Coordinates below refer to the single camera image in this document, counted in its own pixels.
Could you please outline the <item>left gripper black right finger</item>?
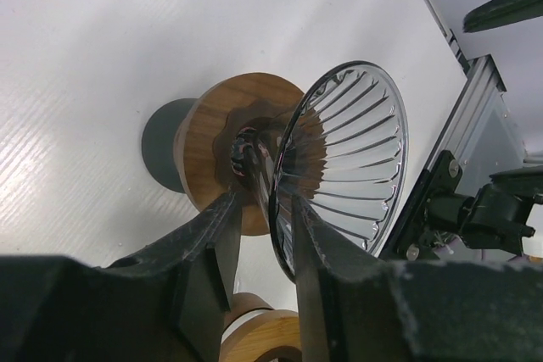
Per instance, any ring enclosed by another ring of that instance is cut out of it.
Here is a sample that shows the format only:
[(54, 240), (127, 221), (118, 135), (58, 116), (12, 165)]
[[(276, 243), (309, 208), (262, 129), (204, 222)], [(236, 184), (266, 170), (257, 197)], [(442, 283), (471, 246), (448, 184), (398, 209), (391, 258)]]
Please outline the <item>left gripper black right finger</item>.
[(383, 261), (293, 209), (303, 360), (541, 360), (540, 265)]

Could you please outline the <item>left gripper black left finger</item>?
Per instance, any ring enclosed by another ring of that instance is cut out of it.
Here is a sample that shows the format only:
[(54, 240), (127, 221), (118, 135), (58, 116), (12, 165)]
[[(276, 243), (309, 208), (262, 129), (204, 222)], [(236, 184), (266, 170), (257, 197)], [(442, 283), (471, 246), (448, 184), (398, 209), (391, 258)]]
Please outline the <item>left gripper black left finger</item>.
[(241, 238), (239, 196), (112, 265), (1, 259), (4, 361), (216, 361)]

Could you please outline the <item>grey swirled glass dripper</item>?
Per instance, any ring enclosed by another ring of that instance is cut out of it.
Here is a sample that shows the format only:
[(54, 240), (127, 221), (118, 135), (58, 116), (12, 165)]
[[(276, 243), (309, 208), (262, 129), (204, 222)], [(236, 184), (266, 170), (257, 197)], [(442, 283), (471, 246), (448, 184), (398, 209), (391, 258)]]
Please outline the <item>grey swirled glass dripper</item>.
[(275, 114), (236, 131), (232, 173), (255, 198), (278, 263), (294, 276), (293, 198), (359, 249), (377, 254), (406, 178), (409, 137), (400, 91), (376, 64), (340, 64)]

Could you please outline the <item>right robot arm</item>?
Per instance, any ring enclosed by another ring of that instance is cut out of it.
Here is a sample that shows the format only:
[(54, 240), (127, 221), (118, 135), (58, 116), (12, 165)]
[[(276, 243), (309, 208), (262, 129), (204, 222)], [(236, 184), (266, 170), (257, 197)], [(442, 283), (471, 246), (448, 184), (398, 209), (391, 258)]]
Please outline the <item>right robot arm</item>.
[[(490, 0), (466, 14), (462, 29), (488, 31), (541, 15), (542, 0)], [(424, 206), (428, 229), (457, 235), (468, 248), (542, 258), (542, 229), (526, 224), (532, 208), (542, 205), (540, 166), (494, 174), (474, 197), (445, 187), (443, 170), (433, 174), (438, 186)]]

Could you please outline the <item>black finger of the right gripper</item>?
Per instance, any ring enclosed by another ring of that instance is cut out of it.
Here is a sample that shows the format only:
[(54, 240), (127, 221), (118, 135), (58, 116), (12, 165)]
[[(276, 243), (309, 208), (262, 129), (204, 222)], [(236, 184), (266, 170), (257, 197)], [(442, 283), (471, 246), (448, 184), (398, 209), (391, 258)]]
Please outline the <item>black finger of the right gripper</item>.
[(463, 19), (466, 33), (487, 31), (542, 16), (542, 0), (490, 0)]

